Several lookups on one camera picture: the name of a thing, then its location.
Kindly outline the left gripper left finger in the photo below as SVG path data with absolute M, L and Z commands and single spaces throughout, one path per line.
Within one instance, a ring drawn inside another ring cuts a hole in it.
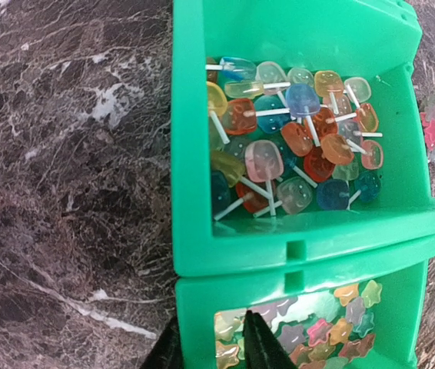
M 173 317 L 145 358 L 141 369 L 181 369 L 183 355 L 178 319 Z

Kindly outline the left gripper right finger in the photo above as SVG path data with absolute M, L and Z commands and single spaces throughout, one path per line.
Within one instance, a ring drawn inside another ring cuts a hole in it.
M 296 368 L 259 313 L 247 310 L 243 337 L 246 368 Z

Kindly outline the green three-compartment bin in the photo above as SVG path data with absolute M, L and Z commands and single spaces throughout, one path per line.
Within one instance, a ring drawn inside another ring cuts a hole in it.
M 435 198 L 413 90 L 422 30 L 403 1 L 176 1 L 171 83 L 171 196 L 184 365 L 216 365 L 214 315 L 296 297 L 291 317 L 343 284 L 377 279 L 373 349 L 354 368 L 415 368 L 435 256 Z M 385 152 L 380 196 L 348 211 L 211 220 L 206 57 L 305 63 L 372 88 Z

